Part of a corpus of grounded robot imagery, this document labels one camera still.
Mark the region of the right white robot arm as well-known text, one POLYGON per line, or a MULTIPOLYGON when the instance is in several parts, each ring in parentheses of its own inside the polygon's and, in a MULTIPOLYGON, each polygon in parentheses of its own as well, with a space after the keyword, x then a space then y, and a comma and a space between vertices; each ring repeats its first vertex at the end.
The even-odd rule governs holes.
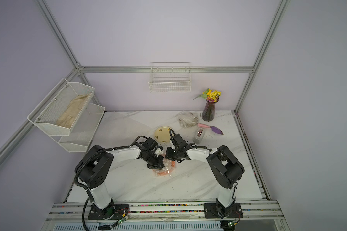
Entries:
POLYGON ((183 161, 197 160, 207 163, 221 186, 215 203, 204 205, 204 208, 215 218, 242 218, 243 210, 237 202, 235 191, 237 181, 245 172, 244 166, 230 151, 222 145, 213 150, 206 146, 198 146, 184 140, 180 134, 169 130, 171 147, 167 148, 166 159, 178 164, 183 161))

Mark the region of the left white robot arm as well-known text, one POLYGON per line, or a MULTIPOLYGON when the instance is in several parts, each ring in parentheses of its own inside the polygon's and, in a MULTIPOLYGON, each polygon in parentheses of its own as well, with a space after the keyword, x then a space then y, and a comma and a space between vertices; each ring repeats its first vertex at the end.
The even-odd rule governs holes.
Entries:
POLYGON ((149 169, 161 170, 165 167, 163 147, 152 138, 143 138, 145 141, 114 148, 95 145, 75 167, 73 183, 86 191, 92 203, 91 211, 101 219, 112 219, 119 214, 105 184, 113 162, 141 159, 149 169))

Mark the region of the purple glass vase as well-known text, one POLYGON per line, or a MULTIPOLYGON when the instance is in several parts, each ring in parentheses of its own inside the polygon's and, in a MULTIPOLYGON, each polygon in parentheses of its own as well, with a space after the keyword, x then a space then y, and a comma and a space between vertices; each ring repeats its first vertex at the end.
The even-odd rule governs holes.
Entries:
POLYGON ((204 121, 210 122, 214 120, 215 118, 215 110, 216 110, 216 103, 219 101, 219 99, 213 100, 206 100, 206 105, 204 107, 204 110, 201 114, 201 118, 204 121))

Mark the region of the yellow artificial flowers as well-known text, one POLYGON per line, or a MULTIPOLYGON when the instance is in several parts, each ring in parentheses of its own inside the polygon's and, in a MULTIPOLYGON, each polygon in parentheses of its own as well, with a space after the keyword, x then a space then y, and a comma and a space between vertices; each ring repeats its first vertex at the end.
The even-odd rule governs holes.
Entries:
POLYGON ((202 98, 202 99, 205 99, 209 103, 216 103, 219 101, 221 94, 222 94, 222 92, 220 92, 220 91, 213 90, 213 89, 206 89, 200 95, 196 96, 194 98, 194 100, 198 99, 198 98, 202 98))

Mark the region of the lower white mesh shelf bin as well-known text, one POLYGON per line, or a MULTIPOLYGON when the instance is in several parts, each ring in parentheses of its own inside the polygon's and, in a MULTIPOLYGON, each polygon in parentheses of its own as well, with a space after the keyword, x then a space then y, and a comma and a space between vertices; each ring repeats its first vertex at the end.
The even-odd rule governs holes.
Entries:
POLYGON ((69 136, 62 136, 58 144, 67 152, 87 152, 105 113, 105 108, 89 103, 69 136))

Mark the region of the white mesh shelf bin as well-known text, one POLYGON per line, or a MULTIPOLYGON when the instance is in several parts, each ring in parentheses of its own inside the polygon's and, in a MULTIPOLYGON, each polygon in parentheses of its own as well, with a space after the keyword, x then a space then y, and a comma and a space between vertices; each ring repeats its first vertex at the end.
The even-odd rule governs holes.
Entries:
POLYGON ((105 108, 89 103, 69 136, 62 136, 58 144, 67 152, 87 152, 105 113, 105 108))
POLYGON ((81 114, 94 95, 94 88, 79 82, 62 79, 53 90, 35 107, 27 119, 48 136, 69 136, 81 114), (78 95, 90 94, 70 129, 57 126, 56 122, 78 95))

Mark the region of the beige cloth in bin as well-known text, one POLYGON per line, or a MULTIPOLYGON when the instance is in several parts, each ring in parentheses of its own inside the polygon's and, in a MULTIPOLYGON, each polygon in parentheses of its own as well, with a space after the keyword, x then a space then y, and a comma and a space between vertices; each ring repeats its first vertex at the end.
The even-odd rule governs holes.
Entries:
POLYGON ((90 94, 78 95, 71 100, 67 109, 57 120, 56 125, 70 129, 89 96, 90 94))

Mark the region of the upper white mesh shelf bin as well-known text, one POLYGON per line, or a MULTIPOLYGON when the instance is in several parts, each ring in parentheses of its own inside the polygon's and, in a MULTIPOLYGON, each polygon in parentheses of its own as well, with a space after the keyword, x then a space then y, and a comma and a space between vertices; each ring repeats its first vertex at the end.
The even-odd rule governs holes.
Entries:
POLYGON ((27 119, 48 136, 69 136, 81 114, 94 95, 94 88, 79 82, 62 79, 53 90, 35 107, 27 119), (70 129, 57 126, 56 122, 78 95, 90 94, 70 129))

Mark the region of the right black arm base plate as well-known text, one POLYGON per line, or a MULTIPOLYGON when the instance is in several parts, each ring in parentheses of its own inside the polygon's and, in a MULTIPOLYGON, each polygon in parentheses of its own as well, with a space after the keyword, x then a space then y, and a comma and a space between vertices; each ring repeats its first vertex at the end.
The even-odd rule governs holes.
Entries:
POLYGON ((221 203, 205 203, 205 218, 243 218, 243 210, 240 203, 233 202, 229 207, 224 207, 221 203))

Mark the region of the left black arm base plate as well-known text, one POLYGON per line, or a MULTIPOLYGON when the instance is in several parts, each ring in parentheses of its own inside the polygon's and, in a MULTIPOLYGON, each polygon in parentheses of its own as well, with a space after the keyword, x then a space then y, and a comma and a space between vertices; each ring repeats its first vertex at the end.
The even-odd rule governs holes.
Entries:
POLYGON ((129 209, 128 204, 108 206, 105 209, 99 209, 92 204, 88 220, 120 220, 124 214, 129 213, 129 209))

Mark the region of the aluminium front rail frame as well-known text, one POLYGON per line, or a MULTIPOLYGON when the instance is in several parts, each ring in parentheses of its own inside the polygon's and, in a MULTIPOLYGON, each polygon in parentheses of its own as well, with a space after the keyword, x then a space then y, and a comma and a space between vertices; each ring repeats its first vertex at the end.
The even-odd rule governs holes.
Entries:
MULTIPOLYGON (((241 212, 236 217, 241 220, 285 220, 277 201, 240 201, 241 212)), ((212 214, 204 208, 205 202, 171 203, 130 203, 128 221, 202 221, 212 214)), ((54 204, 47 216, 46 223, 80 222, 84 203, 54 204)))

